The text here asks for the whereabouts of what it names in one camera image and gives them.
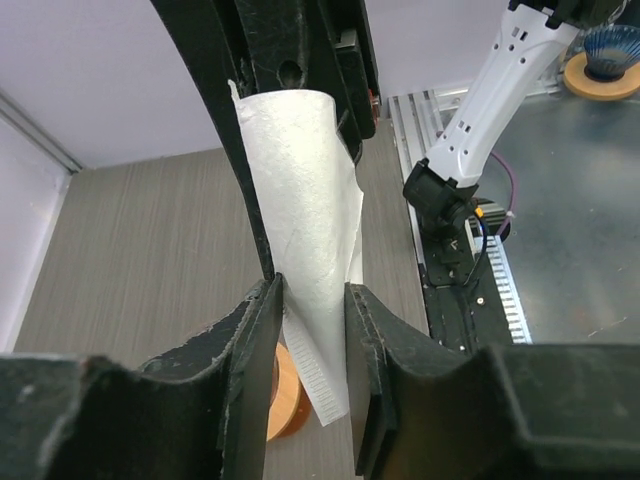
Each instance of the wooden coaster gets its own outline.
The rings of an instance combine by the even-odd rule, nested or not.
[[[596,82],[584,73],[587,66],[587,54],[576,55],[564,71],[564,83],[569,90],[591,100],[614,101],[630,97],[640,89],[640,63],[626,71],[624,77],[615,82]]]
[[[294,434],[311,413],[311,403],[302,388],[293,359],[281,344],[276,348],[276,359],[278,372],[274,378],[277,378],[277,386],[269,408],[267,441]]]

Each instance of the blue glass bowl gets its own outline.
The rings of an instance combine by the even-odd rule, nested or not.
[[[584,39],[585,74],[600,82],[612,82],[640,60],[640,28],[612,25],[596,28]]]

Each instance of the white wall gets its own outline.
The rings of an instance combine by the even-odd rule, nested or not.
[[[367,0],[383,95],[470,80],[507,3]],[[0,65],[0,89],[88,167],[219,146],[149,0],[2,0]]]
[[[15,344],[68,178],[0,119],[0,352]]]

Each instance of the paper towel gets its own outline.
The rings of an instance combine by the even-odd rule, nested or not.
[[[344,283],[362,283],[363,194],[333,98],[283,90],[239,99],[230,82],[274,267],[287,347],[322,425],[349,410]]]

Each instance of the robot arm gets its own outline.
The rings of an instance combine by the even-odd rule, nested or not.
[[[459,231],[484,164],[531,84],[567,48],[579,27],[598,25],[622,3],[512,1],[489,58],[469,93],[407,180],[405,197],[435,236]]]

